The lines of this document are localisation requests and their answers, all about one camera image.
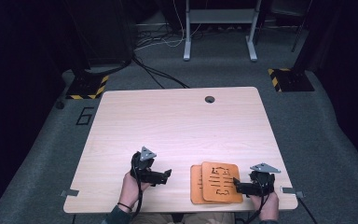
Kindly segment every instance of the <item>hand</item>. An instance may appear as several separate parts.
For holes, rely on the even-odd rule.
[[[149,186],[149,183],[141,183],[141,190],[144,191]],[[123,178],[123,186],[121,187],[120,199],[118,201],[133,208],[134,204],[138,201],[138,194],[138,184],[135,178],[130,175],[130,172],[126,173]],[[130,209],[123,205],[119,204],[118,208],[124,212],[130,212]]]
[[[252,203],[255,206],[255,209],[258,209],[261,204],[261,197],[249,195],[252,200]],[[264,196],[264,201],[267,199],[266,203],[263,205],[261,209],[261,213],[259,215],[260,220],[276,220],[278,221],[279,217],[279,198],[277,193],[272,192],[269,196]]]

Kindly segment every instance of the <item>yellow and black hazard tape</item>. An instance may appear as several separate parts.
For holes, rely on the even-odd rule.
[[[275,72],[276,71],[290,71],[290,69],[288,68],[281,68],[281,69],[269,69],[268,70],[268,73],[269,73],[269,76],[271,77],[271,80],[272,80],[272,85],[274,86],[275,88],[275,91],[282,91],[281,89],[281,86],[278,82],[278,79],[277,77],[275,76]]]
[[[66,95],[66,99],[73,99],[73,100],[97,99],[103,94],[103,90],[104,90],[104,87],[106,85],[106,82],[107,82],[108,78],[109,78],[109,76],[105,76],[101,80],[101,85],[100,85],[100,87],[98,88],[98,90],[96,91],[95,94],[91,94],[91,95]]]

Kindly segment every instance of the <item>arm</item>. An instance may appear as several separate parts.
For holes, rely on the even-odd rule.
[[[254,195],[249,195],[251,198],[255,209],[258,209],[261,204],[261,198]],[[261,209],[259,218],[261,220],[260,224],[278,224],[279,217],[279,198],[275,192],[270,193],[266,203]]]
[[[150,184],[141,183],[141,189],[145,190]],[[132,209],[135,203],[138,201],[138,185],[136,180],[126,173],[123,178],[123,186],[121,188],[119,203],[115,206],[113,211],[107,216],[102,224],[128,224],[131,221],[130,208]]]

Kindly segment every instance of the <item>gray carpet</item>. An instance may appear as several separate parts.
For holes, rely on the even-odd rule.
[[[178,78],[191,88],[253,86],[258,88],[272,130],[293,186],[319,223],[358,223],[358,153],[337,126],[335,113],[324,88],[307,72],[315,91],[276,92],[268,69],[291,67],[305,39],[295,53],[295,35],[287,31],[264,30],[256,52],[258,62],[249,60],[244,33],[205,35],[194,40],[191,61],[183,61],[184,42],[171,48],[165,44],[136,50],[143,62]],[[73,79],[63,74],[67,85]],[[167,88],[181,88],[157,77]],[[110,76],[105,90],[159,89],[138,65]],[[76,125],[84,107],[92,115],[100,99],[64,100],[63,110],[53,107],[29,155],[0,200],[0,223],[71,223],[62,210],[90,125]],[[237,217],[247,217],[238,213]],[[100,223],[104,214],[77,215],[76,223]],[[301,204],[294,211],[282,211],[281,223],[312,223]]]

